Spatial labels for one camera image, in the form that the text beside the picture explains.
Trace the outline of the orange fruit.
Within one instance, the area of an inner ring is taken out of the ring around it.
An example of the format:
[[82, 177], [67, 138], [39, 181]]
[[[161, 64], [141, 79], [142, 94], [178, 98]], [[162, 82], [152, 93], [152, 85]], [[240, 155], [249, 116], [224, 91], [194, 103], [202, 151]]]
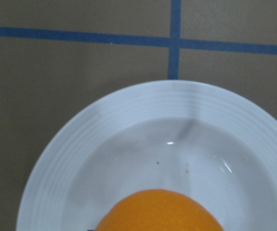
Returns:
[[219, 222], [199, 203], [168, 190], [136, 192], [119, 201], [97, 231], [221, 231]]

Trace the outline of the white ceramic plate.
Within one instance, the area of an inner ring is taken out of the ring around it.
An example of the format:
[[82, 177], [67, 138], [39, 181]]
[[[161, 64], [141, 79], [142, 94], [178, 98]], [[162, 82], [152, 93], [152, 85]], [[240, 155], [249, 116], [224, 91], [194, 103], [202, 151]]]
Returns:
[[277, 121], [228, 90], [134, 85], [73, 117], [27, 181], [18, 231], [88, 231], [137, 191], [189, 196], [226, 231], [277, 231]]

